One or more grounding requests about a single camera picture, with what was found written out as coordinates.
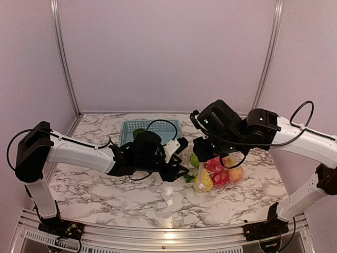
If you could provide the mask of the green fake pear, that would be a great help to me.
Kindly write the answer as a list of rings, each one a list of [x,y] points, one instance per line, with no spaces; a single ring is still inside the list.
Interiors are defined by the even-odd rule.
[[[196,169],[199,168],[200,163],[199,163],[199,160],[198,160],[198,158],[197,158],[197,156],[196,156],[195,153],[192,153],[192,154],[190,155],[190,163],[191,163],[191,165],[192,165],[193,167],[195,167]]]

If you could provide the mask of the clear zip top bag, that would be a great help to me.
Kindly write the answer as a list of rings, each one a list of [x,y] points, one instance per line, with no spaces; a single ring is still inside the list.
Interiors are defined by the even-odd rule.
[[[196,154],[189,157],[190,171],[183,178],[198,192],[209,192],[216,188],[224,188],[228,184],[236,184],[243,180],[242,163],[233,155],[216,157],[206,162],[200,162]]]

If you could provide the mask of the red fake apple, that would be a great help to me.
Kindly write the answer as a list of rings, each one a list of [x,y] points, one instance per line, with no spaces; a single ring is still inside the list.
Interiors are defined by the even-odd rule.
[[[220,157],[208,160],[204,165],[211,176],[214,187],[224,187],[228,183],[227,169],[222,166]]]

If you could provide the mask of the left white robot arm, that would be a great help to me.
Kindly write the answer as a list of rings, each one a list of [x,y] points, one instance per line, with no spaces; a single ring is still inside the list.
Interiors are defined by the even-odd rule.
[[[145,130],[121,146],[112,141],[99,146],[62,135],[52,130],[49,122],[42,121],[12,137],[6,150],[7,158],[11,145],[22,134],[15,164],[9,160],[7,164],[24,183],[40,218],[56,235],[63,234],[67,227],[43,176],[47,163],[89,168],[113,177],[132,176],[136,171],[149,175],[158,173],[165,182],[173,182],[189,172],[178,157],[188,145],[184,137],[174,136],[163,143],[157,133]]]

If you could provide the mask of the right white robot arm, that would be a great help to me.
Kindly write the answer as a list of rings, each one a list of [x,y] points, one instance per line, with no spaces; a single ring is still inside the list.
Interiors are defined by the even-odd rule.
[[[272,236],[287,222],[316,201],[336,194],[336,136],[294,123],[275,112],[255,108],[245,118],[240,117],[223,100],[209,104],[202,111],[190,114],[194,127],[203,133],[193,141],[193,151],[199,162],[231,153],[244,157],[252,149],[290,153],[314,161],[318,167],[309,180],[275,206],[261,224],[261,232]]]

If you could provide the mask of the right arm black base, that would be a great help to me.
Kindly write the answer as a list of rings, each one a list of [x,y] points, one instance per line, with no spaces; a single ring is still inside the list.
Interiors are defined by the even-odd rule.
[[[288,221],[282,221],[277,215],[278,202],[269,207],[267,219],[261,222],[247,223],[243,226],[246,241],[254,241],[289,232]]]

